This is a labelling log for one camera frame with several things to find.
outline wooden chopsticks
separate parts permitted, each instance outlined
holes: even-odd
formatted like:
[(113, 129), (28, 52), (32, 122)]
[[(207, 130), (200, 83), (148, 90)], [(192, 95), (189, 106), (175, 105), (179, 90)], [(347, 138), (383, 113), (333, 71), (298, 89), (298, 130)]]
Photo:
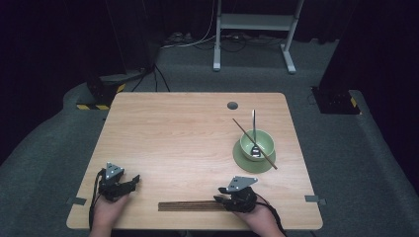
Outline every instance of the wooden chopsticks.
[(165, 201), (158, 203), (158, 211), (221, 211), (225, 210), (215, 200)]
[(259, 148), (259, 150), (261, 151), (262, 155), (265, 157), (265, 159), (272, 165), (272, 167), (274, 167), (276, 170), (278, 170), (278, 167), (274, 164), (274, 162), (272, 162), (271, 159), (269, 159), (269, 157), (266, 155), (266, 153), (262, 150), (262, 148), (256, 144), (255, 140), (253, 140), (253, 138), (247, 134), (247, 132), (243, 129), (243, 127), (241, 127), (241, 125), (235, 120), (233, 119), (234, 122), (238, 125), (238, 127), (240, 127), (240, 129), (243, 131), (244, 134), (246, 134), (246, 136)]

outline spoon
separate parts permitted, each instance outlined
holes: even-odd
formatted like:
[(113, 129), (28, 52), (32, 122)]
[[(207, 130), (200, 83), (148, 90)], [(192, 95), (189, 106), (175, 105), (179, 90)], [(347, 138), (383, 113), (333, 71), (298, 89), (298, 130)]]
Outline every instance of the spoon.
[(253, 110), (252, 112), (252, 119), (253, 119), (253, 140), (254, 145), (252, 147), (252, 151), (250, 154), (254, 157), (261, 157), (261, 151), (259, 150), (259, 147), (256, 145), (256, 112)]

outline hand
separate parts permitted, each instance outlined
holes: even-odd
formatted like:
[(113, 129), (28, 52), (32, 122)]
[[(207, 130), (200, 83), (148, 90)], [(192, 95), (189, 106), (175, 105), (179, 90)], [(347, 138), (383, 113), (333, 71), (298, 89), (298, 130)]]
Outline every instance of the hand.
[[(256, 201), (266, 203), (259, 196)], [(256, 204), (255, 208), (251, 212), (233, 213), (244, 220), (250, 229), (261, 237), (285, 237), (285, 235), (280, 231), (271, 210), (269, 210), (266, 206)]]
[(100, 196), (95, 204), (94, 219), (90, 237), (111, 236), (112, 228), (128, 202), (129, 195), (112, 202)]

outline green bowl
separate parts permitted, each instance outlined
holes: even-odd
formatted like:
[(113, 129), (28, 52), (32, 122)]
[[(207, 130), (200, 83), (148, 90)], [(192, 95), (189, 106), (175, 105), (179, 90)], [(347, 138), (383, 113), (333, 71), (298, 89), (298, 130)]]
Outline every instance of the green bowl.
[[(248, 130), (246, 133), (253, 138), (253, 130)], [(256, 129), (256, 143), (268, 157), (271, 157), (271, 155), (274, 153), (274, 139), (268, 132)], [(263, 154), (261, 154), (260, 157), (251, 155), (253, 145), (253, 142), (245, 134), (240, 137), (241, 152), (247, 159), (251, 161), (265, 161), (266, 159)]]

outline table surface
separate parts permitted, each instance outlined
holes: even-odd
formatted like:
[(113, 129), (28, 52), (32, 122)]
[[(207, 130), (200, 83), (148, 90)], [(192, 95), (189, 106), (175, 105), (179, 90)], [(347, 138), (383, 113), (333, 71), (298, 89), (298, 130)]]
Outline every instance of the table surface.
[[(236, 110), (227, 107), (238, 105)], [(262, 174), (242, 170), (232, 148), (245, 129), (274, 138), (276, 166)], [(228, 211), (158, 211), (160, 201), (211, 200), (234, 176), (257, 178), (251, 187), (277, 210), (286, 229), (319, 229), (313, 189), (285, 96), (281, 93), (119, 93), (78, 191), (67, 226), (87, 229), (95, 178), (111, 162), (125, 168), (121, 183), (140, 175), (117, 223), (120, 229), (245, 230)]]

